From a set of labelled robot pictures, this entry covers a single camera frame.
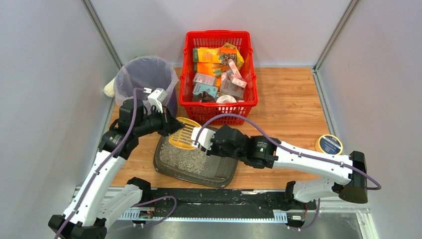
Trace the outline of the yellow litter scoop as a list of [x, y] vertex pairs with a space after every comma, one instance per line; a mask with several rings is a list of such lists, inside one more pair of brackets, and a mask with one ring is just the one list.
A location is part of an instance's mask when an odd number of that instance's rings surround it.
[[184, 149], [184, 150], [194, 150], [196, 147], [192, 146], [193, 141], [191, 139], [193, 129], [196, 127], [201, 127], [199, 123], [194, 120], [184, 118], [184, 117], [177, 117], [176, 118], [179, 122], [181, 122], [184, 127], [178, 130], [176, 133], [170, 135], [168, 137], [168, 142], [177, 148]]

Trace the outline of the grey litter box tray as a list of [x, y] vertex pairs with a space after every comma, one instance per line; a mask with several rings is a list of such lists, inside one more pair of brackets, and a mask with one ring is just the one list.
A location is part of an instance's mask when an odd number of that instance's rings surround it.
[[225, 188], [234, 178], [238, 161], [228, 157], [207, 156], [196, 148], [184, 150], [160, 137], [154, 154], [156, 172], [202, 186]]

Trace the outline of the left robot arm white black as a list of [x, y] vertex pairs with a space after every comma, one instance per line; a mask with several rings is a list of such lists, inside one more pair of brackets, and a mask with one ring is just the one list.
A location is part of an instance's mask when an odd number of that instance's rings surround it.
[[167, 108], [147, 110], [141, 100], [129, 99], [119, 108], [119, 117], [102, 136], [94, 164], [68, 208], [53, 215], [49, 228], [57, 239], [103, 239], [108, 229], [129, 208], [156, 206], [151, 184], [133, 177], [105, 204], [106, 192], [117, 172], [138, 146], [139, 138], [151, 133], [169, 136], [184, 125]]

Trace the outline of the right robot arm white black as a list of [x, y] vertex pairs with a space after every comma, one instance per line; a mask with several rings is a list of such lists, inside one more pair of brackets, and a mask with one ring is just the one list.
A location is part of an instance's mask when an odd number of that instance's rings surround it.
[[310, 181], [291, 181], [284, 198], [289, 203], [338, 196], [356, 204], [368, 202], [366, 159], [364, 153], [331, 155], [296, 147], [276, 138], [247, 136], [223, 125], [205, 128], [192, 136], [208, 155], [229, 157], [253, 168], [287, 168], [318, 175]]

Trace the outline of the teal sponge box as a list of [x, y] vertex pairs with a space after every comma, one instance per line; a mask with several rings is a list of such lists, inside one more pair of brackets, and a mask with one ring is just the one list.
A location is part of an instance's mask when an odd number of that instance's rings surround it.
[[203, 83], [196, 83], [193, 87], [193, 91], [192, 91], [193, 95], [198, 95], [202, 92], [206, 92], [209, 95], [211, 95], [213, 98], [215, 98], [218, 93], [218, 87], [203, 84]]

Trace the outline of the grey pink box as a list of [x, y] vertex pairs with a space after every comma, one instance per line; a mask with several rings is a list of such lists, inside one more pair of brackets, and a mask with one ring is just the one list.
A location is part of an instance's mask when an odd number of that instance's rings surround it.
[[206, 74], [197, 72], [193, 78], [193, 85], [200, 83], [200, 84], [205, 84], [209, 86], [215, 86], [216, 80], [217, 80], [217, 77], [215, 76], [206, 75]]

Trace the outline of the orange box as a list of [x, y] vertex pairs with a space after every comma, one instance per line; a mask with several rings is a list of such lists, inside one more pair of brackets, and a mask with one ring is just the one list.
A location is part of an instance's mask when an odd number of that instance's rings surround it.
[[196, 63], [221, 63], [218, 48], [194, 48], [193, 61]]
[[218, 63], [194, 62], [194, 71], [214, 77], [220, 77], [222, 74], [221, 65]]

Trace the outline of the orange box top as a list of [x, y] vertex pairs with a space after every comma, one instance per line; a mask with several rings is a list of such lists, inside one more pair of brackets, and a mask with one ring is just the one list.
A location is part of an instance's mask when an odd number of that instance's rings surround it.
[[194, 48], [193, 61], [196, 63], [221, 63], [218, 48]]

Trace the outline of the dark brown cloth in basket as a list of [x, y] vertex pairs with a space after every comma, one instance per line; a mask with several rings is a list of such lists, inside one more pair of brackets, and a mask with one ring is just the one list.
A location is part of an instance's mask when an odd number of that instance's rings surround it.
[[215, 103], [215, 97], [207, 93], [206, 91], [202, 91], [197, 95], [193, 95], [192, 102], [200, 102], [200, 103]]

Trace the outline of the white tape roll in basket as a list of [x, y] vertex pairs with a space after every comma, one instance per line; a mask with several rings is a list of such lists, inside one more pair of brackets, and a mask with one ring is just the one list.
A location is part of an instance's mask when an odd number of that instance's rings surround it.
[[225, 103], [231, 104], [231, 103], [236, 103], [237, 100], [233, 96], [230, 96], [230, 95], [221, 95], [217, 98], [216, 102], [221, 103], [221, 104], [225, 104]]

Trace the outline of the purple trash bin with bag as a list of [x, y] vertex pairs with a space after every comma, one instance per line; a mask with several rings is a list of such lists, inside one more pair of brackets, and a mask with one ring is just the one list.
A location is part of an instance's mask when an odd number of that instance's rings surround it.
[[122, 103], [133, 96], [135, 88], [157, 88], [165, 90], [163, 101], [171, 115], [178, 111], [176, 84], [179, 79], [174, 68], [158, 56], [141, 56], [123, 65], [117, 75], [104, 86], [106, 96], [115, 98], [115, 103]]

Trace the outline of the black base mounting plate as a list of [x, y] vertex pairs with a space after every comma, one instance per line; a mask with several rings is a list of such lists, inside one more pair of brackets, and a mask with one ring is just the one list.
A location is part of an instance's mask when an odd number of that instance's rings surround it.
[[135, 223], [155, 222], [269, 222], [299, 228], [320, 201], [296, 202], [283, 190], [158, 188], [136, 204]]

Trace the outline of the yellow snack bag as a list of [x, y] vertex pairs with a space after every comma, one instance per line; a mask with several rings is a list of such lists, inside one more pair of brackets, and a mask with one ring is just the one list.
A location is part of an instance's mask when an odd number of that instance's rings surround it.
[[237, 46], [230, 44], [228, 42], [226, 42], [222, 48], [229, 48], [231, 49], [231, 54], [233, 53], [233, 50], [235, 50], [235, 56], [233, 57], [233, 61], [235, 61], [236, 67], [238, 68], [238, 70], [240, 70], [242, 68], [242, 66], [244, 65], [244, 58], [243, 56], [240, 54], [239, 49], [237, 48]]

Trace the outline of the yellow tape roll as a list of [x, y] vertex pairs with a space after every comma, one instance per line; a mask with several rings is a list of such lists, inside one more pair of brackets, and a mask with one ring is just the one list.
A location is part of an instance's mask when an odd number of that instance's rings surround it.
[[335, 135], [324, 134], [315, 142], [315, 150], [325, 154], [341, 155], [343, 152], [343, 144]]

